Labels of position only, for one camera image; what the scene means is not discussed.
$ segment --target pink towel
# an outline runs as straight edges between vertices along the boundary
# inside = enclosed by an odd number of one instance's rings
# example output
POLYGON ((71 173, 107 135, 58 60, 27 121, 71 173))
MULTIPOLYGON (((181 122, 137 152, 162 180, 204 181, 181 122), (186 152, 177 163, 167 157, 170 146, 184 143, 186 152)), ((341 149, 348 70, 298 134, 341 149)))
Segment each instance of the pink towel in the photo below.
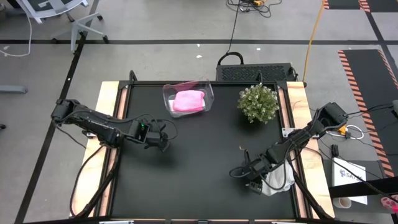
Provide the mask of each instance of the pink towel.
POLYGON ((175 96, 173 109, 175 111, 201 111, 203 110, 204 92, 196 90, 180 91, 175 96))

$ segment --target chair base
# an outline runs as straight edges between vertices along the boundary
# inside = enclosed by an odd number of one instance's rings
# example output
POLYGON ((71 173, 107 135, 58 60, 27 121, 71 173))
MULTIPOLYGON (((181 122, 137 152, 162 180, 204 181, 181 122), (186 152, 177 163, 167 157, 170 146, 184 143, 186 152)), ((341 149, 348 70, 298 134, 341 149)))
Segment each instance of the chair base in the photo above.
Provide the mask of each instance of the chair base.
POLYGON ((96 12, 94 14, 91 14, 89 16, 83 17, 81 19, 74 20, 73 22, 70 23, 69 26, 64 27, 63 29, 61 29, 58 32, 56 32, 56 33, 51 35, 51 39, 53 40, 53 43, 57 42, 56 37, 59 37, 60 35, 66 34, 68 32, 71 32, 72 36, 70 38, 70 50, 72 52, 74 52, 75 51, 75 47, 76 47, 77 35, 78 34, 81 35, 81 33, 83 31, 86 31, 87 33, 92 32, 92 33, 101 35, 102 38, 104 39, 105 43, 107 44, 108 43, 108 37, 106 35, 104 35, 102 32, 100 32, 98 30, 95 30, 95 29, 90 28, 90 27, 85 25, 88 21, 92 21, 96 17, 100 21, 103 20, 103 17, 98 12, 96 12))

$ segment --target potted plant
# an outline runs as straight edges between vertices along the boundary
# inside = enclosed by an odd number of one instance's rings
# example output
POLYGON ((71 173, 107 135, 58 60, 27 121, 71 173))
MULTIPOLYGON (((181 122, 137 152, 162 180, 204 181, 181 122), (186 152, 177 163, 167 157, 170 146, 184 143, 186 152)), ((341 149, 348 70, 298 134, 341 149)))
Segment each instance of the potted plant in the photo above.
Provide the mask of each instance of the potted plant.
POLYGON ((270 90, 262 83, 246 88, 239 93, 238 108, 248 117, 250 123, 255 119, 268 123, 275 118, 275 112, 279 110, 276 92, 270 90))

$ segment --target white cup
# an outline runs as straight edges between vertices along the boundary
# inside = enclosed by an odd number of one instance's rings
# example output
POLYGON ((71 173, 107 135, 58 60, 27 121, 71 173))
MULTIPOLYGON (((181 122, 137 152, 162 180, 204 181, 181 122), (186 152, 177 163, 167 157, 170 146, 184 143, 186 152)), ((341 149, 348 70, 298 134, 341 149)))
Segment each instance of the white cup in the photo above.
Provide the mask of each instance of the white cup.
POLYGON ((333 204, 338 208, 350 208, 352 205, 351 200, 348 197, 345 198, 334 198, 333 204))

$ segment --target gray floor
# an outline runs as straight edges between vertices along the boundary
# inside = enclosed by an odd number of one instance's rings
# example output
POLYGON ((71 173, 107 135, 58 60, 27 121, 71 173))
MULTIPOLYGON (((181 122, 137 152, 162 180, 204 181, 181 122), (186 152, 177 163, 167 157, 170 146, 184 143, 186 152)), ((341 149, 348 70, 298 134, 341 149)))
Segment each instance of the gray floor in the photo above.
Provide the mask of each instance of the gray floor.
MULTIPOLYGON (((257 13, 238 15, 235 39, 308 40, 320 7, 320 1, 285 0, 273 6, 272 17, 257 13)), ((90 7, 72 11, 76 18, 86 16, 90 7)), ((229 39, 234 12, 223 0, 101 0, 97 12, 103 22, 94 20, 92 27, 105 32, 111 40, 165 39, 229 39)), ((383 37, 398 40, 396 13, 374 13, 383 37)), ((57 28, 67 25, 63 17, 47 19, 42 25, 32 21, 33 39, 48 40, 57 28)), ((27 39, 26 17, 13 17, 0 22, 0 40, 27 39)), ((88 39, 99 39, 89 35, 88 39)), ((376 40, 363 11, 324 11, 317 34, 318 40, 376 40)), ((0 49, 21 54, 27 45, 0 45, 0 49)), ((134 70, 139 80, 214 80, 218 59, 226 44, 168 45, 103 45, 86 44, 71 80, 68 98, 94 108, 101 82, 127 80, 134 70)), ((358 107, 349 88, 337 50, 381 49, 378 45, 314 45, 308 63, 306 89, 311 108, 335 101, 347 112, 358 107)), ((306 45, 236 44, 231 48, 244 55, 245 63, 291 62, 303 73, 306 45)), ((390 45, 398 60, 398 46, 390 45)), ((4 105, 0 123, 8 125, 0 132, 0 223, 12 223, 24 196, 27 183, 50 125, 50 114, 59 97, 73 55, 69 45, 34 44, 31 54, 22 58, 0 55, 0 83, 25 85, 26 95, 0 95, 4 105)), ((238 63, 227 58, 223 63, 238 63)), ((351 119, 349 124, 365 129, 363 120, 351 119)), ((83 143, 86 139, 78 128, 66 127, 83 143)), ((349 160, 376 161, 374 149, 357 141, 336 142, 325 137, 327 144, 338 144, 341 155, 349 160)), ((366 134, 364 142, 370 143, 366 134)), ((47 160, 32 198, 26 221, 42 221, 68 216, 72 184, 84 151, 65 135, 55 133, 47 160)), ((389 215, 353 213, 336 210, 344 220, 369 223, 392 223, 389 215)))

